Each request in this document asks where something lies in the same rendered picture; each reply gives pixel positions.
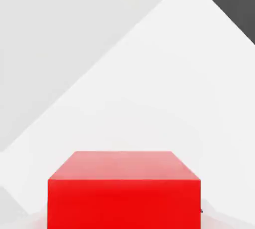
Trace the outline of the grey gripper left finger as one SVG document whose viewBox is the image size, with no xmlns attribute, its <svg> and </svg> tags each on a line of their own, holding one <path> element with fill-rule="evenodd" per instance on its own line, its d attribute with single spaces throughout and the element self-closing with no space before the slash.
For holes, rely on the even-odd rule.
<svg viewBox="0 0 255 229">
<path fill-rule="evenodd" d="M 11 229 L 47 229 L 47 212 L 39 212 L 15 222 Z"/>
</svg>

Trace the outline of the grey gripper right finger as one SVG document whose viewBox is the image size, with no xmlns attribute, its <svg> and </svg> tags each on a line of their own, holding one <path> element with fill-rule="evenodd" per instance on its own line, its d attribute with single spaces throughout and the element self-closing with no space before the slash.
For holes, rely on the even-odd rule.
<svg viewBox="0 0 255 229">
<path fill-rule="evenodd" d="M 205 199 L 201 208 L 201 229 L 255 229 L 255 225 L 216 211 Z"/>
</svg>

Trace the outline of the small red cube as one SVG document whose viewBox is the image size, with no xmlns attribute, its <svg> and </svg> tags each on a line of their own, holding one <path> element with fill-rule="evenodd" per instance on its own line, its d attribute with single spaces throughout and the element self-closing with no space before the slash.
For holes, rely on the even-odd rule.
<svg viewBox="0 0 255 229">
<path fill-rule="evenodd" d="M 170 151 L 80 151 L 48 179 L 47 229 L 201 229 L 201 181 Z"/>
</svg>

